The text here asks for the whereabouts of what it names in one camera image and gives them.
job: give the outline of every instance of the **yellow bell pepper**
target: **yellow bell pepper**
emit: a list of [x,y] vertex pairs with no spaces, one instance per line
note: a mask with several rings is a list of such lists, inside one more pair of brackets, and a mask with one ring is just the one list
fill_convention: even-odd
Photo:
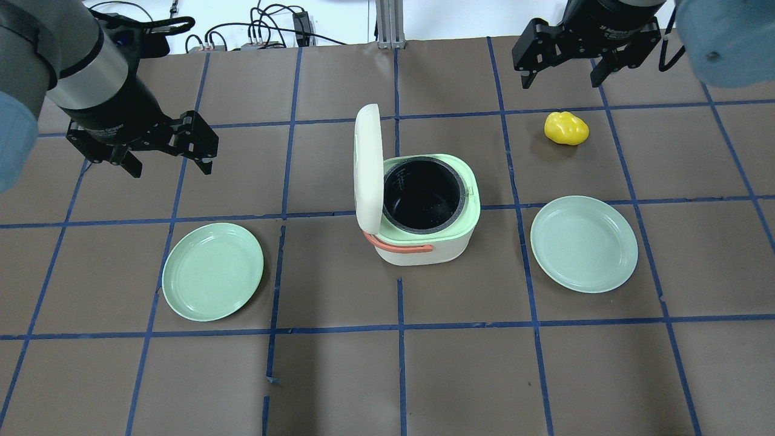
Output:
[[570,112],[552,112],[546,117],[543,132],[558,144],[578,145],[589,137],[589,126]]

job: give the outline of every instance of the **blue grid line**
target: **blue grid line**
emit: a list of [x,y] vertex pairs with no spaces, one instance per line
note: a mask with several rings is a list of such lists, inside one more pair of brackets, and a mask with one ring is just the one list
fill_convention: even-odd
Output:
[[354,210],[333,210],[331,212],[307,212],[307,213],[289,213],[288,218],[317,218],[319,216],[352,216]]
[[618,318],[608,320],[546,320],[541,327],[618,326],[629,324],[659,324],[664,318]]
[[290,126],[290,121],[266,121],[263,123],[230,123],[230,124],[213,124],[210,126],[212,129],[239,129],[242,127],[270,127],[270,126]]
[[481,207],[482,210],[509,210],[509,209],[516,209],[517,206],[513,204],[489,204],[489,205],[483,205]]
[[298,79],[301,73],[301,53],[302,48],[298,48],[296,53],[296,73],[293,79],[293,96],[291,97],[291,123],[288,124],[288,152],[285,154],[285,178],[283,180],[283,209],[282,214],[285,218],[288,214],[288,188],[291,183],[291,157],[293,154],[293,134],[296,128],[296,102],[298,101]]
[[[511,183],[511,193],[514,196],[514,204],[521,204],[519,201],[519,193],[517,191],[517,185],[514,182],[514,165],[512,162],[512,146],[508,139],[508,126],[506,124],[506,112],[503,104],[503,92],[501,90],[501,79],[498,76],[498,64],[495,61],[495,52],[492,47],[492,39],[487,37],[487,49],[490,52],[490,62],[492,63],[492,73],[495,79],[495,89],[498,92],[498,108],[501,114],[501,127],[503,129],[503,142],[506,152],[506,163],[508,164],[508,175]],[[541,382],[541,394],[543,397],[543,411],[546,415],[546,431],[549,436],[554,436],[554,425],[552,422],[552,411],[549,405],[549,388],[546,384],[546,369],[543,364],[543,349],[541,347],[541,333],[538,318],[538,311],[536,310],[536,299],[533,295],[532,277],[530,275],[530,263],[527,252],[527,244],[525,239],[525,227],[522,222],[522,211],[520,208],[515,208],[517,214],[517,230],[519,232],[519,245],[522,250],[522,266],[525,269],[525,282],[528,289],[528,300],[530,302],[530,319],[533,328],[533,338],[536,345],[536,361],[538,365],[539,380]]]
[[274,272],[274,298],[272,299],[272,320],[270,322],[269,348],[267,350],[267,377],[274,368],[274,342],[277,338],[277,314],[280,310],[280,284],[283,277],[283,256],[285,254],[285,225],[280,227],[280,242],[277,248],[277,267]]
[[671,109],[671,108],[697,108],[706,107],[707,102],[691,102],[691,103],[654,103],[650,105],[614,105],[609,106],[610,110],[628,110],[628,109]]
[[[759,200],[774,200],[775,195],[756,196]],[[751,201],[750,196],[729,196],[729,197],[698,197],[694,199],[639,199],[638,204],[677,204],[688,202],[741,202]],[[632,200],[603,200],[610,206],[631,205]],[[522,203],[520,209],[531,209],[546,206],[545,202]],[[513,204],[490,204],[483,205],[482,210],[514,209]],[[287,213],[286,218],[316,218],[320,216],[352,216],[354,210],[329,210],[322,212],[294,212]],[[246,220],[279,220],[282,219],[281,213],[267,213],[265,215],[218,215],[218,216],[184,216],[176,218],[143,218],[137,220],[96,220],[96,221],[69,221],[67,223],[21,223],[21,224],[0,224],[0,230],[7,229],[30,229],[30,228],[48,228],[48,227],[91,227],[91,226],[124,226],[138,224],[168,224],[175,223],[197,223],[205,221],[246,221]]]
[[711,105],[711,111],[713,111],[713,117],[716,118],[716,123],[718,124],[718,128],[722,132],[724,141],[726,142],[727,148],[729,149],[729,153],[732,155],[732,159],[735,161],[735,166],[737,166],[737,171],[740,172],[740,177],[742,178],[743,183],[746,184],[746,189],[748,190],[749,199],[753,202],[753,207],[756,209],[756,213],[759,215],[759,220],[762,222],[764,233],[767,235],[767,240],[770,242],[770,248],[772,248],[772,251],[775,252],[775,239],[773,239],[773,234],[770,231],[770,225],[767,223],[767,218],[764,216],[764,212],[762,211],[762,206],[759,204],[759,200],[756,198],[756,194],[753,192],[753,186],[751,185],[751,181],[750,179],[748,179],[748,175],[746,174],[746,171],[742,168],[742,163],[740,162],[740,158],[737,155],[737,151],[735,151],[735,146],[732,144],[732,140],[729,139],[729,134],[727,133],[726,128],[724,128],[724,123],[722,122],[722,118],[718,114],[718,109],[716,109],[716,104],[713,101],[713,98],[711,97],[711,93],[708,90],[708,86],[706,86],[705,83],[702,84],[702,90],[705,92],[705,97],[708,98],[708,103],[710,103]]
[[269,429],[269,396],[263,397],[263,409],[261,411],[261,436],[267,436]]
[[[197,92],[196,103],[194,104],[194,110],[199,111],[199,105],[202,103],[202,93],[205,90],[205,80],[207,79],[207,70],[210,65],[210,53],[205,54],[205,64],[202,67],[201,79],[199,80],[199,90]],[[172,246],[172,235],[175,230],[175,218],[177,217],[177,208],[181,203],[181,193],[183,192],[183,182],[186,175],[186,165],[188,159],[183,159],[181,162],[181,170],[177,177],[177,189],[175,190],[175,198],[172,204],[172,214],[170,215],[170,228],[167,231],[167,240],[164,243],[164,251],[161,255],[161,265],[159,266],[159,275],[157,277],[156,291],[153,293],[153,300],[150,305],[150,313],[148,314],[148,324],[146,325],[146,331],[143,338],[143,350],[140,352],[140,360],[137,365],[137,376],[135,377],[135,386],[132,391],[132,401],[129,404],[129,413],[126,418],[126,432],[125,436],[132,434],[132,426],[135,421],[135,411],[137,409],[137,400],[140,397],[140,386],[143,383],[143,373],[145,372],[145,364],[148,358],[148,347],[150,346],[151,333],[153,332],[153,322],[156,319],[156,310],[159,306],[159,289],[161,288],[161,278],[164,271],[164,264],[167,263],[167,256],[170,254]]]
[[[78,180],[75,182],[75,187],[73,188],[73,195],[70,198],[70,204],[67,206],[67,213],[64,216],[64,222],[70,220],[70,216],[73,214],[73,208],[75,207],[75,199],[78,197],[78,191],[81,189],[81,183],[84,180],[84,174],[86,174],[86,169],[88,168],[88,161],[84,159],[84,163],[81,165],[81,172],[78,174]],[[29,340],[30,336],[33,334],[33,330],[35,329],[35,323],[38,321],[38,315],[40,314],[40,307],[43,305],[43,298],[46,296],[46,291],[48,290],[48,285],[51,280],[51,275],[53,273],[54,265],[57,263],[57,256],[59,255],[59,250],[62,248],[62,241],[64,240],[64,233],[66,228],[62,227],[62,230],[59,232],[59,238],[57,239],[57,245],[54,246],[53,253],[51,255],[51,262],[49,263],[49,268],[46,270],[46,278],[43,280],[43,285],[40,287],[40,294],[38,295],[38,300],[35,304],[35,310],[33,311],[32,318],[29,321],[29,326],[27,327],[27,334],[24,339],[24,343],[22,344],[22,349],[19,351],[19,358],[16,361],[16,367],[13,370],[13,376],[11,377],[11,382],[9,383],[8,390],[5,393],[5,400],[2,404],[2,409],[0,410],[0,428],[2,428],[3,422],[5,422],[5,414],[8,413],[8,406],[11,403],[11,397],[13,396],[14,388],[16,387],[16,382],[19,380],[19,373],[22,371],[22,364],[24,363],[24,357],[27,354],[27,348],[29,347]]]
[[354,118],[334,118],[334,119],[303,119],[296,120],[296,124],[336,124],[336,123],[355,123]]
[[730,102],[716,102],[713,104],[716,106],[738,106],[738,105],[769,105],[775,103],[775,99],[763,99],[763,100],[732,100]]
[[416,115],[401,115],[400,119],[428,119],[428,118],[459,118],[465,116],[493,116],[500,115],[498,111],[489,112],[455,112],[455,113],[430,113],[430,114],[416,114]]
[[[592,68],[595,67],[594,60],[590,60]],[[654,261],[654,255],[651,251],[651,243],[649,242],[649,235],[646,232],[646,226],[643,223],[643,217],[640,211],[639,200],[635,192],[635,188],[632,185],[632,179],[627,168],[627,161],[625,159],[624,151],[622,150],[622,144],[619,141],[619,135],[614,124],[614,118],[611,115],[611,110],[608,107],[608,99],[605,96],[605,90],[602,85],[598,88],[600,97],[603,101],[603,106],[606,108],[605,115],[608,118],[608,125],[611,127],[611,135],[614,139],[616,146],[616,152],[619,156],[619,161],[622,164],[622,172],[624,173],[625,180],[627,181],[627,189],[629,190],[630,197],[632,198],[632,206],[635,208],[635,216],[638,220],[638,227],[640,228],[641,238],[643,240],[643,247],[646,249],[646,257],[649,259],[649,267],[651,268],[651,275],[654,280],[654,286],[656,287],[656,294],[660,301],[662,308],[662,316],[664,319],[665,327],[667,329],[667,336],[670,339],[670,347],[673,349],[673,357],[675,358],[676,368],[678,370],[678,377],[680,379],[681,388],[684,391],[684,398],[686,400],[687,408],[689,410],[689,416],[691,418],[692,427],[694,428],[695,436],[701,436],[702,430],[700,429],[700,422],[697,418],[697,412],[694,409],[694,401],[691,398],[691,391],[689,390],[689,382],[686,378],[684,371],[684,363],[678,350],[678,342],[676,340],[675,332],[673,331],[673,324],[670,322],[670,312],[667,309],[667,304],[663,300],[662,282],[660,276],[656,270],[656,262]]]
[[123,339],[128,337],[145,337],[144,331],[113,331],[99,333],[38,333],[31,334],[31,341],[51,339]]
[[[739,313],[732,315],[693,315],[685,317],[670,317],[671,323],[708,323],[730,321],[771,321],[775,313]],[[630,324],[660,324],[663,317],[651,318],[608,318],[589,320],[541,320],[541,327],[574,327],[574,326],[619,326]],[[151,337],[213,337],[213,336],[266,336],[272,334],[339,334],[367,333],[371,331],[399,330],[469,330],[490,328],[532,328],[532,321],[497,321],[470,323],[419,323],[419,324],[371,324],[342,327],[289,327],[289,328],[247,328],[230,330],[165,330],[152,331]],[[58,339],[123,339],[145,337],[144,331],[117,331],[99,333],[45,333],[45,334],[3,334],[0,341],[49,341]]]
[[406,436],[406,350],[404,348],[404,279],[396,281],[398,289],[398,387],[401,404],[401,436]]
[[505,110],[506,115],[525,115],[528,113],[546,113],[546,112],[587,112],[595,110],[605,110],[603,106],[580,106],[575,108],[539,108],[539,109],[511,109]]
[[467,330],[476,328],[533,327],[532,321],[404,324],[404,330]]
[[393,49],[393,94],[395,106],[395,157],[401,156],[401,111],[398,97],[398,48]]
[[[761,99],[761,100],[732,100],[728,102],[714,102],[716,106],[740,106],[740,105],[766,105],[775,103],[775,99]],[[627,110],[627,109],[669,109],[669,108],[682,108],[682,107],[705,107],[710,106],[707,102],[693,102],[693,103],[657,103],[651,105],[618,105],[609,106],[610,110]],[[572,108],[540,108],[540,109],[512,109],[507,110],[507,115],[518,115],[525,113],[545,113],[545,112],[558,112],[558,111],[571,111],[571,112],[584,112],[584,111],[596,111],[605,110],[603,106],[580,106]],[[426,118],[456,118],[461,116],[496,116],[500,115],[499,111],[487,111],[487,112],[452,112],[452,113],[431,113],[431,114],[415,114],[415,115],[402,115],[398,116],[399,119],[426,119]],[[380,120],[395,119],[396,116],[382,116]],[[296,120],[296,124],[327,124],[327,123],[354,123],[354,118],[331,118],[331,119],[305,119]],[[290,126],[290,121],[265,121],[261,123],[226,123],[226,124],[212,124],[212,129],[238,129],[240,127],[267,127],[267,126]],[[50,137],[64,137],[65,133],[41,133],[39,138]]]
[[397,324],[373,324],[366,326],[344,327],[292,327],[278,328],[275,334],[331,334],[331,333],[364,333],[368,331],[393,331],[399,330]]
[[232,330],[171,330],[151,332],[151,337],[264,336],[271,333],[272,330],[268,328],[246,328]]
[[694,317],[671,317],[674,323],[707,323],[724,321],[767,321],[775,320],[775,313],[752,313],[746,315],[698,315]]

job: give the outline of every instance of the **open lid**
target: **open lid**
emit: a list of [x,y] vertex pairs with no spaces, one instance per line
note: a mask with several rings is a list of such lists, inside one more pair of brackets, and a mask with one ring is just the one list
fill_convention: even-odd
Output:
[[377,234],[382,221],[384,197],[380,108],[366,105],[355,119],[355,215],[368,234]]

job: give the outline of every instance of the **green plate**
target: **green plate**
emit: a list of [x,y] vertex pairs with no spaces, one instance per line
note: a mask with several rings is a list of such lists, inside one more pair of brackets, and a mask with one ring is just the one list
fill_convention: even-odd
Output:
[[562,197],[544,206],[533,221],[530,244],[541,269],[578,292],[618,288],[638,263],[638,241],[627,220],[590,197]]
[[244,228],[230,223],[199,227],[175,245],[164,263],[164,298],[189,320],[226,317],[256,292],[263,262],[261,246]]

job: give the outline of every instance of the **rice cooker handle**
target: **rice cooker handle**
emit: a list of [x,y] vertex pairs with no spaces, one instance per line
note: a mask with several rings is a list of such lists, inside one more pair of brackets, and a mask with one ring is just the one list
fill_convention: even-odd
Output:
[[390,251],[391,253],[398,253],[398,254],[411,254],[411,253],[429,253],[433,251],[433,246],[430,244],[426,245],[413,245],[413,246],[400,246],[400,245],[390,245],[382,242],[381,240],[378,240],[377,237],[375,237],[373,234],[368,234],[366,232],[363,232],[363,235],[366,237],[366,239],[371,242],[371,244],[381,250]]

